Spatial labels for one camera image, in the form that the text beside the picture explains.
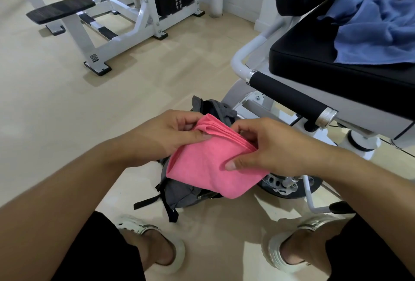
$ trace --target qr code sticker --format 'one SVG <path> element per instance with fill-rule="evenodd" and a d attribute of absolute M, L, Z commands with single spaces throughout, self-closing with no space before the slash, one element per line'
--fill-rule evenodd
<path fill-rule="evenodd" d="M 95 63 L 95 62 L 97 62 L 99 60 L 98 59 L 98 56 L 96 54 L 91 55 L 90 58 L 91 58 L 91 60 L 92 60 L 93 63 Z"/>

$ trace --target gray backpack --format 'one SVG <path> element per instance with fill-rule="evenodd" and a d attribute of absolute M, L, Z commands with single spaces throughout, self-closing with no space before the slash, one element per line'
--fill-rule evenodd
<path fill-rule="evenodd" d="M 228 127 L 230 127 L 236 120 L 236 111 L 216 100 L 203 101 L 197 96 L 193 96 L 192 107 L 192 111 L 201 112 L 203 115 L 211 114 Z M 160 198 L 166 208 L 169 221 L 177 222 L 179 214 L 177 213 L 176 208 L 188 207 L 206 199 L 222 197 L 221 194 L 215 193 L 211 190 L 202 189 L 167 178 L 166 170 L 167 165 L 169 164 L 169 159 L 170 157 L 167 157 L 158 161 L 163 165 L 161 180 L 156 186 L 156 189 L 160 194 L 153 198 L 135 203 L 134 210 L 150 205 Z"/>

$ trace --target hand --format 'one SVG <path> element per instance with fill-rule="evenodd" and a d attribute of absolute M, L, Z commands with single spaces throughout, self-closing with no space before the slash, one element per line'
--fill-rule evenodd
<path fill-rule="evenodd" d="M 191 130 L 202 116 L 199 112 L 165 111 L 115 138 L 116 148 L 129 167 L 168 157 L 183 145 L 211 137 L 200 130 Z"/>
<path fill-rule="evenodd" d="M 338 148 L 266 117 L 239 120 L 231 128 L 257 143 L 258 150 L 226 163 L 228 171 L 263 168 L 281 176 L 319 176 Z"/>

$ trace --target forearm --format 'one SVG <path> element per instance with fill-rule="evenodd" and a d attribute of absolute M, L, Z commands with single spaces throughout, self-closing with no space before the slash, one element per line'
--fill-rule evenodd
<path fill-rule="evenodd" d="M 125 169 L 104 142 L 0 208 L 0 279 L 49 280 Z"/>
<path fill-rule="evenodd" d="M 327 180 L 415 276 L 415 185 L 341 150 Z"/>

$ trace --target black shorts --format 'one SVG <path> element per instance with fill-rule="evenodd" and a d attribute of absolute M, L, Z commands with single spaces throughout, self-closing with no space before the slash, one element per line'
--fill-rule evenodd
<path fill-rule="evenodd" d="M 332 274 L 339 280 L 414 280 L 383 239 L 355 216 L 326 242 Z M 140 253 L 102 213 L 94 211 L 69 248 L 52 280 L 112 278 L 145 280 Z"/>

